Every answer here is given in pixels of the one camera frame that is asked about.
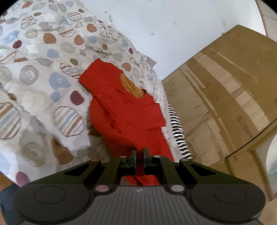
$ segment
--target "bed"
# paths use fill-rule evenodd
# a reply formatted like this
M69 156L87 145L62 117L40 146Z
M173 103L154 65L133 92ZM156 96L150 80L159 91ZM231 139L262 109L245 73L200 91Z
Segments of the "bed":
M78 82L96 59L120 68L160 104L174 161L192 158L148 57L79 0L19 0L0 18L0 171L22 186L79 163L109 160Z

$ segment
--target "red cloth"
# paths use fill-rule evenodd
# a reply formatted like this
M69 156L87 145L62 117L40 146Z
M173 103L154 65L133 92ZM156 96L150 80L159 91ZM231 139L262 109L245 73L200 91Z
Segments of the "red cloth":
M97 59L81 75L79 82L93 95L89 115L91 123L107 142L114 156L130 155L136 148L138 159L143 148L151 155L162 155L173 161L161 127L166 125L160 106L151 95L138 99L125 90L120 80L123 72L111 63ZM136 178L127 177L133 185L158 185L154 176L143 175L138 165Z

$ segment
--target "striped fabric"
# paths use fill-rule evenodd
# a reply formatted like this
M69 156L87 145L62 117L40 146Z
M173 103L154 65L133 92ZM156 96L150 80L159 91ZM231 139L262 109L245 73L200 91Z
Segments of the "striped fabric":
M175 138L175 141L177 143L177 146L180 150L180 153L183 158L187 159L192 159L191 153L188 149L187 143L185 141L185 135L183 134L184 130L182 128L182 124L180 122L179 117L176 115L176 112L174 109L171 107L170 104L168 104L168 109L169 109L169 115L170 115L170 120L171 120L171 127L173 131L173 136Z

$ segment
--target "red garment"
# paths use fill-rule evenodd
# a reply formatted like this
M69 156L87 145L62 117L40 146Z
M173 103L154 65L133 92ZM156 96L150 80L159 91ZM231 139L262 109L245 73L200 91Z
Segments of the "red garment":
M93 95L89 109L91 123L114 156L128 156L131 149L136 148L141 160L143 148L148 147L151 155L163 155L173 161L161 131L166 122L159 104L147 93L136 98L126 91L120 80L122 73L113 64L97 59L81 75L79 82ZM136 178L143 185L158 184L154 176L141 175L143 170L137 170ZM138 184L131 177L127 181Z

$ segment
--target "maroon dot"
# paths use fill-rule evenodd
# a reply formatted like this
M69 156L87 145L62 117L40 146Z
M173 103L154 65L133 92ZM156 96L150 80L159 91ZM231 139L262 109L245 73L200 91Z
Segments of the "maroon dot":
M81 105L85 101L78 91L73 91L71 93L70 100L76 106Z
M14 43L14 45L12 46L13 48L20 48L22 45L22 41L18 40Z
M16 174L16 182L18 183L18 185L19 185L20 187L22 187L22 186L24 186L25 184L29 183L29 182L30 182L30 179L29 179L29 177L28 177L25 173L19 171L19 172Z

